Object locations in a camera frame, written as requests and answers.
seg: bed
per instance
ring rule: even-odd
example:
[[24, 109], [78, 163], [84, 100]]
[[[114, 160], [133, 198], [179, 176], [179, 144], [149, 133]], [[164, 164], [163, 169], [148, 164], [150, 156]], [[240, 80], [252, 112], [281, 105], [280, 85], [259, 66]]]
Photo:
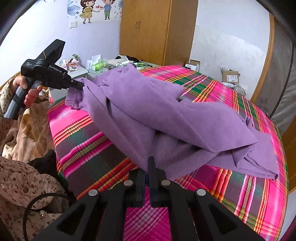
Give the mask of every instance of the bed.
[[[208, 190], [265, 240], [277, 240], [286, 210], [288, 181], [276, 126], [245, 97], [201, 73], [181, 66], [161, 66], [141, 72], [184, 86], [182, 98], [192, 102], [222, 102], [242, 117], [250, 116], [257, 130], [271, 135], [279, 167], [276, 181], [204, 165], [176, 182], [190, 190]], [[137, 168], [98, 130], [86, 112], [65, 106], [64, 98], [54, 102], [47, 115], [58, 173], [77, 199], [91, 189], [112, 188], [127, 179], [130, 170]], [[143, 208], [128, 208], [124, 240], [171, 240], [168, 211], [149, 207], [148, 192]]]

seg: floral sleeve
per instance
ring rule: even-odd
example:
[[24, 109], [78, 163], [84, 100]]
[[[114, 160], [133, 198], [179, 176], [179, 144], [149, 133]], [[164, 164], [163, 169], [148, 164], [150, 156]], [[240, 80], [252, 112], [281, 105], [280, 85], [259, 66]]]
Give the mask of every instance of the floral sleeve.
[[5, 139], [8, 131], [11, 128], [14, 120], [6, 119], [3, 117], [6, 112], [10, 100], [12, 99], [12, 92], [10, 90], [10, 83], [14, 80], [14, 78], [10, 79], [7, 84], [3, 87], [2, 93], [0, 95], [0, 144]]

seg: purple garment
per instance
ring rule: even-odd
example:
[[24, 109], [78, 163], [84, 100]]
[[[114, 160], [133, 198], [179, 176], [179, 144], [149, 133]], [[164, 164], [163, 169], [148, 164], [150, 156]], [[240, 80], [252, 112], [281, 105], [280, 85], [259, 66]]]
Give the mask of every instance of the purple garment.
[[70, 88], [66, 105], [88, 112], [97, 127], [140, 168], [149, 156], [174, 180], [204, 164], [276, 179], [269, 134], [257, 131], [223, 103], [180, 101], [184, 87], [146, 77], [132, 65], [116, 68], [83, 90]]

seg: white wall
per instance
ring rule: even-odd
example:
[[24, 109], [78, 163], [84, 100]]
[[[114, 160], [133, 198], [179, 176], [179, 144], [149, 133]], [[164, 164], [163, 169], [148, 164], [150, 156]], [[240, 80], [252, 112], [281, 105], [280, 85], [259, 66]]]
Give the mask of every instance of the white wall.
[[222, 81], [221, 67], [237, 70], [250, 99], [269, 43], [269, 13], [256, 0], [199, 0], [191, 59]]
[[67, 0], [40, 1], [18, 19], [0, 46], [0, 85], [55, 39], [66, 42], [63, 58], [76, 53], [82, 65], [97, 54], [115, 58], [119, 54], [119, 30], [120, 21], [110, 20], [69, 29]]

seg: silver bolt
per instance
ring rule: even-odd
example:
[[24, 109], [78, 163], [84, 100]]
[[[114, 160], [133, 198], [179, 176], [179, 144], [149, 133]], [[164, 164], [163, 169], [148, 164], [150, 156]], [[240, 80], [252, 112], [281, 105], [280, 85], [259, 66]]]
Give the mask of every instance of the silver bolt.
[[162, 180], [161, 184], [164, 185], [164, 186], [168, 186], [168, 185], [170, 185], [170, 180], [166, 180], [166, 179]]
[[96, 189], [91, 189], [90, 191], [89, 191], [89, 196], [91, 196], [91, 197], [94, 197], [94, 196], [96, 196], [98, 194], [98, 190], [96, 190]]
[[204, 195], [206, 195], [206, 191], [205, 191], [205, 189], [198, 189], [197, 191], [196, 191], [196, 193], [199, 195], [199, 196], [204, 196]]
[[125, 186], [131, 186], [131, 185], [133, 185], [133, 181], [132, 180], [126, 180], [126, 181], [124, 181], [124, 183], [123, 183]]

